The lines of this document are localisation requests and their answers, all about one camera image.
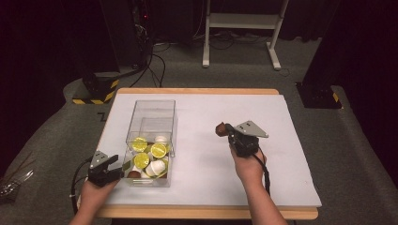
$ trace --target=cable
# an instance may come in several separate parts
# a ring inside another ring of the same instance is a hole
[[[264,156],[263,150],[261,150],[261,154],[263,155],[263,161],[260,160],[260,158],[258,158],[258,156],[256,156],[255,154],[252,154],[252,156],[254,156],[254,158],[260,163],[261,167],[263,168],[263,172],[264,172],[264,183],[266,186],[266,191],[268,192],[268,195],[270,196],[271,193],[269,191],[269,187],[270,187],[270,181],[269,181],[269,171],[266,167],[266,163],[264,163],[264,161],[266,160],[266,157]]]
[[[79,210],[79,209],[77,208],[76,189],[75,189],[75,186],[76,186],[77,182],[79,182],[79,181],[82,179],[82,178],[80,178],[78,181],[76,181],[76,177],[77,177],[77,175],[78,175],[80,169],[85,165],[85,163],[89,163],[89,162],[91,162],[91,160],[93,160],[93,157],[89,157],[89,158],[87,158],[84,162],[82,162],[82,163],[79,165],[79,167],[76,169],[75,174],[73,175],[73,180],[72,180],[72,184],[71,184],[71,187],[70,187],[70,195],[69,195],[69,196],[70,196],[70,199],[71,199],[71,201],[72,201],[72,207],[73,207],[73,212],[74,212],[74,214],[76,214],[77,211]]]
[[[136,83],[138,83],[141,80],[141,78],[143,78],[143,76],[146,73],[146,71],[149,69],[149,65],[152,62],[152,55],[153,55],[152,53],[153,53],[153,46],[151,48],[151,54],[150,54],[149,62],[146,64],[146,67],[145,67],[144,71],[141,73],[140,77],[132,85],[130,85],[130,87],[133,87]]]
[[[166,70],[166,64],[164,63],[163,58],[161,58],[157,54],[152,54],[152,55],[158,57],[163,62],[163,73],[161,74],[161,80],[159,81],[159,87],[163,87],[163,78],[164,78],[164,72]]]

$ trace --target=white paper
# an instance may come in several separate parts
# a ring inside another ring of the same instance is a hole
[[[271,198],[278,206],[321,206],[313,180],[281,95],[118,94],[98,150],[119,155],[121,167],[136,100],[174,99],[178,117],[176,157],[170,187],[131,187],[123,180],[107,204],[247,205],[228,141],[220,123],[252,120],[269,138],[260,138],[270,174]]]

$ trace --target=wooden table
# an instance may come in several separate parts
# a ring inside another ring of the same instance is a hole
[[[117,94],[279,95],[279,92],[275,89],[121,88],[118,90]],[[318,216],[316,207],[279,207],[279,209],[285,219],[315,219]],[[100,218],[251,218],[248,206],[194,206],[156,204],[105,204],[99,210],[97,216]]]

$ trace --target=hand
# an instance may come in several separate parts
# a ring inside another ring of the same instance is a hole
[[[118,182],[119,180],[116,180],[104,187],[98,187],[90,181],[84,182],[82,187],[80,208],[88,208],[94,210],[94,212],[97,212],[103,206],[108,198],[108,195]]]
[[[98,187],[90,181],[84,182],[82,187],[80,208],[69,225],[91,224],[94,216],[103,206],[106,199],[108,198],[108,195],[111,193],[111,191],[114,189],[118,182],[119,181],[116,180],[104,187]]]
[[[258,163],[258,161],[254,157],[238,157],[235,150],[229,146],[231,149],[232,158],[235,161],[235,169],[237,171],[237,176],[242,181],[243,186],[251,183],[258,183],[257,185],[262,186],[262,178],[263,178],[263,168]],[[261,149],[258,149],[256,153],[257,157],[263,161],[263,154]]]

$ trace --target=black cable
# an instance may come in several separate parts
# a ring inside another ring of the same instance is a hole
[[[216,39],[219,40],[219,41],[231,41],[231,43],[228,46],[224,47],[224,48],[219,48],[219,47],[216,47],[214,45],[209,44],[209,46],[211,48],[216,49],[216,50],[227,50],[227,49],[231,48],[234,45],[234,43],[235,43],[235,39],[234,39],[234,37],[232,37],[231,34],[228,34],[227,37],[216,37]]]
[[[152,54],[152,55],[155,57],[158,57],[161,60],[161,62],[163,63],[163,73],[161,74],[161,80],[159,81],[159,87],[163,87],[163,78],[164,78],[164,71],[166,70],[166,64],[164,63],[163,58],[161,58],[157,54]]]
[[[269,181],[269,171],[266,167],[266,163],[264,163],[264,161],[266,160],[266,157],[264,156],[263,150],[261,150],[261,154],[263,155],[263,161],[260,160],[260,158],[258,158],[258,156],[256,156],[255,154],[253,154],[254,158],[260,163],[261,167],[263,168],[263,172],[264,172],[264,183],[266,185],[266,191],[268,192],[268,195],[270,196],[271,193],[269,191],[269,187],[270,187],[270,181]]]
[[[70,199],[71,199],[71,201],[72,201],[72,207],[73,207],[73,212],[74,212],[74,214],[76,214],[77,211],[78,211],[75,186],[76,186],[76,183],[77,183],[79,180],[81,180],[81,179],[79,179],[78,181],[76,181],[76,177],[77,177],[77,175],[78,175],[80,169],[85,165],[85,163],[90,163],[91,160],[93,160],[93,157],[89,157],[89,158],[86,159],[84,162],[82,162],[82,163],[79,165],[79,167],[76,169],[75,174],[73,175],[73,180],[72,180],[72,184],[71,184],[71,187],[70,187],[70,195],[69,195],[69,196],[70,196]]]
[[[146,73],[146,71],[149,69],[149,65],[152,62],[152,55],[153,55],[152,53],[153,53],[153,46],[151,48],[151,54],[150,54],[149,62],[146,64],[146,67],[145,67],[144,71],[141,73],[140,77],[132,85],[130,85],[130,87],[133,87],[136,83],[138,83],[141,80],[141,78],[143,78],[143,76]]]

